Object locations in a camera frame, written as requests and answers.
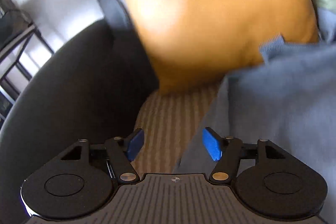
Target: striped fabric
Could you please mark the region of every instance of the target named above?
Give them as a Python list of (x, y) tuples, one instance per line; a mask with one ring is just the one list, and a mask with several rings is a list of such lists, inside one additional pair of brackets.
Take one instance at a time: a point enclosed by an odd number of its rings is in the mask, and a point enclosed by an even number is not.
[(145, 144), (132, 163), (143, 173), (171, 173), (197, 126), (216, 97), (220, 83), (189, 93), (162, 96), (153, 92), (142, 105), (135, 128), (143, 128)]

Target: gray blanket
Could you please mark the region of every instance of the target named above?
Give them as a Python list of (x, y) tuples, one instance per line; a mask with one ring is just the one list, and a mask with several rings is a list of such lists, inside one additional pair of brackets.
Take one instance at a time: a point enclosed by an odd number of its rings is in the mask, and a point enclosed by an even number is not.
[(261, 49), (264, 65), (226, 76), (174, 172), (211, 173), (216, 162), (202, 144), (207, 126), (245, 143), (270, 139), (325, 178), (321, 216), (336, 223), (336, 45), (330, 42), (299, 46), (278, 37)]

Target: orange leather cushion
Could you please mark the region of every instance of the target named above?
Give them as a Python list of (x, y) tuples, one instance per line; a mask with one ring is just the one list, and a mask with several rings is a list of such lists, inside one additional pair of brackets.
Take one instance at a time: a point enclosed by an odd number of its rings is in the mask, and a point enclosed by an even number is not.
[(259, 45), (283, 35), (316, 42), (311, 0), (125, 0), (163, 93), (260, 64)]

